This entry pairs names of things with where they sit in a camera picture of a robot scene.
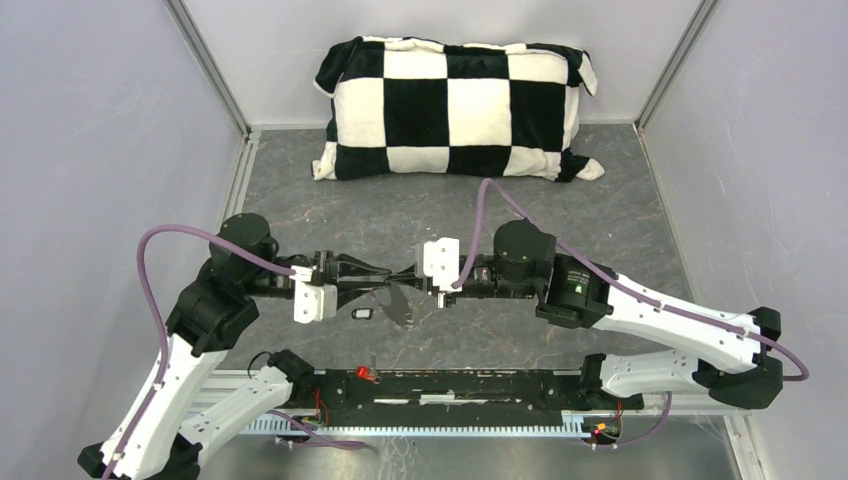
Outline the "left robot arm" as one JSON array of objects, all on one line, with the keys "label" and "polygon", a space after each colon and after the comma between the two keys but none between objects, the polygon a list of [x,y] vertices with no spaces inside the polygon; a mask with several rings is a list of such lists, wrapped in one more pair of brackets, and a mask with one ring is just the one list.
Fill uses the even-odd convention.
[{"label": "left robot arm", "polygon": [[[146,264],[149,242],[165,232],[203,239],[210,252],[168,316],[154,298]],[[268,221],[253,213],[228,218],[217,233],[179,224],[154,227],[140,239],[136,261],[160,349],[112,435],[81,450],[78,465],[94,479],[195,479],[250,422],[284,403],[306,405],[314,394],[312,369],[284,350],[227,398],[196,417],[188,414],[207,378],[258,318],[258,298],[292,300],[297,322],[317,322],[392,276],[345,254],[282,257]]]}]

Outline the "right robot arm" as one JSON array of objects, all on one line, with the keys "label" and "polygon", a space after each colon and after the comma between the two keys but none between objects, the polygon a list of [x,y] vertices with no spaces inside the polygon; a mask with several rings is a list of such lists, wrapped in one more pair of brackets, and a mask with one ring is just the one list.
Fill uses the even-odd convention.
[{"label": "right robot arm", "polygon": [[783,364],[770,353],[781,334],[774,309],[734,314],[661,294],[608,267],[557,252],[554,236],[528,220],[500,226],[493,248],[490,255],[463,255],[455,238],[425,241],[407,271],[442,308],[458,298],[534,299],[536,316],[551,325],[664,345],[647,354],[586,356],[577,392],[591,408],[614,398],[671,392],[759,410],[783,389]]}]

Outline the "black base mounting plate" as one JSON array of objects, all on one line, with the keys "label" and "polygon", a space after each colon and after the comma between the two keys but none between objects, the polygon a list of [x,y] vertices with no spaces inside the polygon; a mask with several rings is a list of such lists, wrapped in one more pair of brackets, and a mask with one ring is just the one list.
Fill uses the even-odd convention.
[{"label": "black base mounting plate", "polygon": [[331,427],[541,427],[559,424],[565,411],[644,406],[640,394],[619,399],[568,371],[389,370],[370,381],[330,369],[297,383],[280,407],[326,413]]}]

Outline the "black and white checkered pillow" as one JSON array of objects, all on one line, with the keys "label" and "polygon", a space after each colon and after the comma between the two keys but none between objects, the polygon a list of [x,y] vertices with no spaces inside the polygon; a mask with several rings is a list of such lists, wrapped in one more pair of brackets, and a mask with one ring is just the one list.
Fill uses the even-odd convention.
[{"label": "black and white checkered pillow", "polygon": [[315,76],[331,118],[317,180],[435,173],[593,181],[571,147],[597,78],[587,51],[558,44],[451,45],[358,36]]}]

